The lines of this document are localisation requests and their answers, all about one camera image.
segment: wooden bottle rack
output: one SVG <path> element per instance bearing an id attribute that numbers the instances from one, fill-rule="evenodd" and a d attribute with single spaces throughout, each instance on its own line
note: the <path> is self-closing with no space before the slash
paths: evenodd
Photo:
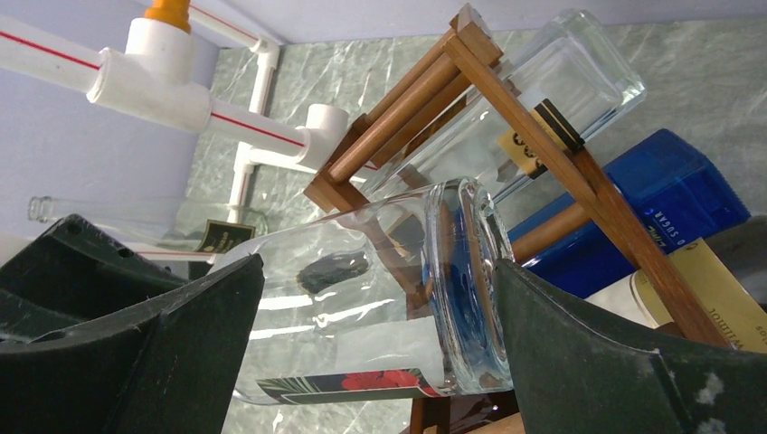
<path id="1" fill-rule="evenodd" d="M 412 146 L 414 139 L 422 143 L 424 134 L 433 134 L 463 109 L 466 101 L 458 100 L 445 111 L 473 85 L 538 155 L 582 211 L 635 267 L 647 273 L 684 337 L 730 347 L 589 151 L 582 148 L 572 154 L 563 152 L 520 104 L 513 84 L 493 72 L 503 52 L 486 29 L 477 12 L 465 5 L 423 58 L 370 113 L 352 124 L 336 152 L 317 171 L 305 195 L 327 212 L 334 208 L 347 212 L 366 205 L 367 199 L 349 182 L 352 175 L 368 161 L 380 167 L 404 147 Z M 450 416 L 446 402 L 414 400 L 411 432 L 447 432 L 444 427 Z"/>

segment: marble wall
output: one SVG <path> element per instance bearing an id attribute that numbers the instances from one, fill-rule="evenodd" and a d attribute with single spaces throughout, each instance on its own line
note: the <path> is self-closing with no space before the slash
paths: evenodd
<path id="1" fill-rule="evenodd" d="M 647 99 L 588 144 L 607 163 L 659 128 L 668 128 L 703 151 L 753 211 L 767 210 L 767 20 L 687 22 L 609 29 L 620 51 L 642 76 Z M 498 33 L 506 52 L 531 32 Z M 436 37 L 314 43 L 286 47 L 269 115 L 302 125 L 312 103 L 336 105 L 351 118 L 366 112 L 428 50 Z M 248 107 L 256 73 L 247 50 L 222 51 L 213 92 Z M 236 141 L 204 135 L 187 193 L 226 201 Z M 302 194 L 311 175 L 263 166 L 251 179 L 251 206 L 265 211 L 273 230 L 316 219 L 320 210 Z M 500 206 L 513 224 L 562 192 L 544 175 Z M 357 402 L 304 407 L 252 407 L 232 401 L 223 432 L 395 433 L 407 424 L 409 401 Z"/>

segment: lavender wall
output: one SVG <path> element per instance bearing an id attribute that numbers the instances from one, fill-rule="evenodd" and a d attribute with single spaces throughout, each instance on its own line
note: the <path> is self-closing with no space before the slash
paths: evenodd
<path id="1" fill-rule="evenodd" d="M 0 2 L 0 14 L 93 50 L 123 50 L 130 21 L 144 9 L 130 0 Z M 195 39 L 194 80 L 210 86 L 219 49 Z M 2 69 L 0 95 L 0 231 L 36 236 L 45 229 L 26 220 L 33 195 L 89 201 L 184 195 L 197 135 Z"/>

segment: black label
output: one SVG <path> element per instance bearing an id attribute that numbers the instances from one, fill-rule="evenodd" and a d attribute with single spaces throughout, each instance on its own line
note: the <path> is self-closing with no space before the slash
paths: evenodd
<path id="1" fill-rule="evenodd" d="M 549 99 L 544 99 L 543 102 L 538 104 L 535 107 L 535 112 L 544 119 L 545 123 L 548 124 L 571 152 L 577 152 L 583 147 L 585 143 L 583 138 Z"/>
<path id="2" fill-rule="evenodd" d="M 258 380 L 259 387 L 283 404 L 397 400 L 440 397 L 415 368 L 369 373 L 339 373 Z"/>
<path id="3" fill-rule="evenodd" d="M 244 224 L 209 220 L 205 226 L 205 235 L 196 251 L 205 253 L 226 253 L 234 246 L 253 238 L 256 228 Z"/>

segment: red stripe on pipe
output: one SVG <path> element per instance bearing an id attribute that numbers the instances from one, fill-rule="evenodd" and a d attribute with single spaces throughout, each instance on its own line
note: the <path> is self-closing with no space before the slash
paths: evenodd
<path id="1" fill-rule="evenodd" d="M 199 12 L 200 14 L 203 14 L 203 15 L 207 16 L 208 18 L 210 18 L 210 19 L 212 19 L 212 20 L 214 20 L 214 21 L 217 21 L 217 22 L 219 22 L 219 23 L 221 23 L 221 24 L 223 24 L 223 25 L 225 25 L 225 26 L 229 27 L 230 29 L 234 30 L 234 31 L 235 31 L 235 32 L 237 32 L 237 33 L 241 33 L 241 34 L 244 34 L 245 36 L 247 36 L 247 37 L 251 38 L 251 39 L 252 39 L 252 40 L 254 40 L 255 42 L 258 42 L 258 41 L 259 41 L 259 38 L 257 38 L 256 36 L 253 36 L 253 35 L 252 35 L 252 34 L 250 34 L 250 33 L 247 33 L 247 32 L 245 32 L 245 31 L 243 31 L 243 30 L 241 30 L 241 29 L 238 29 L 237 27 L 234 27 L 233 25 L 231 25 L 231 24 L 229 24 L 229 23 L 225 22 L 225 21 L 224 21 L 224 20 L 222 20 L 221 18 L 219 18 L 219 17 L 217 17 L 217 16 L 214 16 L 214 15 L 212 15 L 212 14 L 209 14 L 209 13 L 205 12 L 204 10 L 200 9 L 199 7 L 197 7 L 197 6 L 195 6 L 195 5 L 189 5 L 189 8 L 190 8 L 190 9 L 194 9 L 195 11 Z"/>
<path id="2" fill-rule="evenodd" d="M 301 143 L 301 142 L 298 142 L 298 141 L 296 141 L 296 140 L 293 140 L 293 139 L 291 139 L 291 138 L 287 138 L 287 137 L 283 137 L 283 136 L 280 136 L 280 135 L 274 134 L 274 133 L 272 133 L 272 132 L 269 132 L 269 131 L 267 131 L 267 130 L 265 130 L 265 129 L 261 129 L 261 128 L 258 128 L 258 127 L 254 127 L 253 125 L 248 125 L 248 124 L 246 124 L 246 123 L 244 123 L 244 122 L 240 122 L 240 121 L 239 121 L 239 120 L 237 120 L 237 119 L 227 118 L 226 116 L 224 116 L 224 115 L 220 115 L 220 114 L 218 114 L 218 113 L 211 113 L 211 116 L 212 116 L 213 118 L 218 118 L 218 119 L 220 119 L 220 120 L 225 120 L 225 121 L 227 121 L 227 122 L 232 122 L 234 125 L 239 125 L 240 127 L 243 127 L 243 128 L 248 128 L 248 129 L 250 129 L 250 130 L 253 130 L 253 131 L 257 131 L 257 132 L 259 132 L 259 133 L 262 133 L 262 134 L 264 134 L 264 135 L 266 135 L 266 136 L 269 136 L 269 137 L 274 137 L 274 138 L 277 138 L 278 140 L 282 140 L 282 141 L 284 141 L 284 142 L 288 142 L 288 143 L 290 143 L 290 144 L 293 144 L 293 145 L 298 145 L 298 146 L 304 147 L 304 144 L 303 144 L 303 143 Z M 376 170 L 376 171 L 378 170 L 378 168 L 377 168 L 377 167 L 375 167 L 374 165 L 370 165 L 370 164 L 368 164 L 368 165 L 365 165 L 365 167 L 366 167 L 366 168 L 368 168 L 368 169 L 370 169 L 370 170 Z"/>
<path id="3" fill-rule="evenodd" d="M 32 41 L 27 41 L 27 40 L 22 39 L 22 38 L 20 38 L 18 36 L 13 36 L 10 33 L 0 32 L 0 36 L 3 36 L 4 38 L 10 39 L 11 41 L 14 41 L 14 42 L 19 42 L 22 45 L 26 45 L 28 47 L 32 47 L 35 50 L 40 50 L 41 52 L 47 52 L 48 54 L 52 54 L 54 56 L 61 57 L 64 60 L 73 61 L 75 63 L 78 63 L 79 65 L 85 66 L 87 68 L 92 68 L 92 69 L 94 69 L 96 71 L 98 71 L 99 68 L 100 68 L 99 65 L 94 65 L 93 63 L 82 61 L 80 59 L 77 59 L 77 58 L 74 58 L 74 57 L 70 56 L 69 54 L 64 54 L 63 52 L 57 52 L 56 50 L 54 50 L 52 48 L 43 47 L 42 45 L 40 45 L 38 43 L 34 43 Z"/>

